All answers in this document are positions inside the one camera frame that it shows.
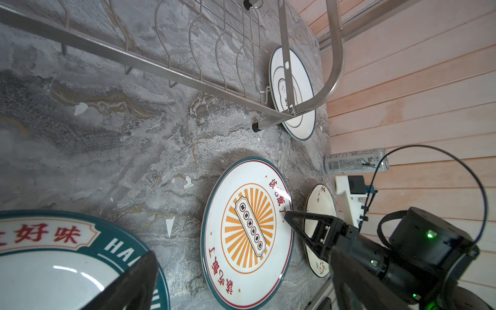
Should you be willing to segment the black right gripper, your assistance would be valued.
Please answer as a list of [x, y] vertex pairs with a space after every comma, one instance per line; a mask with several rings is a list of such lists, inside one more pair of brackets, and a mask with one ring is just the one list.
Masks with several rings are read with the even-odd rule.
[[425, 296], [425, 272], [360, 235], [357, 227], [344, 224], [336, 216], [299, 211], [288, 211], [284, 220], [317, 258], [330, 261], [331, 250], [337, 246], [407, 304], [418, 304]]

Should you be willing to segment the white plate green clover design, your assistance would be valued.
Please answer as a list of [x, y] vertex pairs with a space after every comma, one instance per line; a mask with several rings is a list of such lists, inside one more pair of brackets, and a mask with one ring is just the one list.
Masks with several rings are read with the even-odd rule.
[[[299, 105], [313, 98], [314, 93], [306, 68], [293, 50], [290, 50], [290, 58], [295, 105]], [[272, 53], [269, 68], [269, 86], [271, 87], [273, 104], [277, 111], [285, 111], [288, 109], [288, 97], [286, 94], [282, 47], [279, 46]], [[315, 130], [315, 125], [316, 110], [309, 111], [283, 123], [288, 133], [299, 141], [310, 139]]]

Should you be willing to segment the white plate orange sunburst design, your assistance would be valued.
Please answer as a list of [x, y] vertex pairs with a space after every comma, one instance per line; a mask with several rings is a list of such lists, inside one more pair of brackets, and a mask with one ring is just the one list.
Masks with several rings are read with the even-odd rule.
[[270, 161], [247, 157], [229, 166], [207, 200], [200, 252], [206, 283], [224, 309], [259, 309], [289, 269], [293, 209], [283, 174]]

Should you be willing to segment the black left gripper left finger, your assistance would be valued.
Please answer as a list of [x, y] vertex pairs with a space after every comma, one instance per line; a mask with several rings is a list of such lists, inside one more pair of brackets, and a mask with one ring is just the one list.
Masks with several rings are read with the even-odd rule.
[[83, 308], [150, 309], [157, 276], [156, 255], [148, 251]]

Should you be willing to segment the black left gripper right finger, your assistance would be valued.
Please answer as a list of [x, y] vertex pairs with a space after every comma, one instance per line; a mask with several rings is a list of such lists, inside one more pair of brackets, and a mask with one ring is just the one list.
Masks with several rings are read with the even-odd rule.
[[330, 266], [334, 272], [333, 284], [340, 309], [355, 309], [353, 302], [358, 302], [363, 309], [409, 308], [342, 249], [331, 249]]

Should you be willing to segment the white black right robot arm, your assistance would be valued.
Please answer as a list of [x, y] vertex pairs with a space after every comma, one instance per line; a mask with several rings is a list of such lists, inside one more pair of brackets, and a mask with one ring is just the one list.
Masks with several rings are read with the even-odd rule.
[[389, 238], [378, 231], [378, 242], [335, 216], [292, 211], [285, 220], [329, 264], [341, 309], [350, 307], [351, 297], [367, 309], [489, 308], [459, 285], [479, 256], [476, 241], [425, 210], [411, 207], [386, 215], [383, 222], [398, 225]]

